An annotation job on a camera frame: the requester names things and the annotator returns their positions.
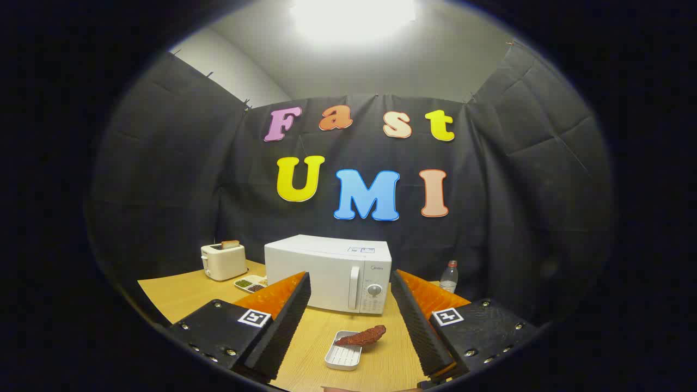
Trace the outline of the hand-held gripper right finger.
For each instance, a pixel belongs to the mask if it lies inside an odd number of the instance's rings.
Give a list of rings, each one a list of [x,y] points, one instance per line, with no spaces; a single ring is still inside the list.
[[[396,270],[391,293],[420,360],[428,389],[472,377],[532,342],[539,328],[498,301],[469,301]]]

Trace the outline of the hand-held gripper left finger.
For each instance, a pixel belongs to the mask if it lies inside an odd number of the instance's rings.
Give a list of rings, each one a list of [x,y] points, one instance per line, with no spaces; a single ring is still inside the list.
[[[234,303],[214,299],[168,327],[179,345],[260,383],[276,379],[311,296],[296,273]]]

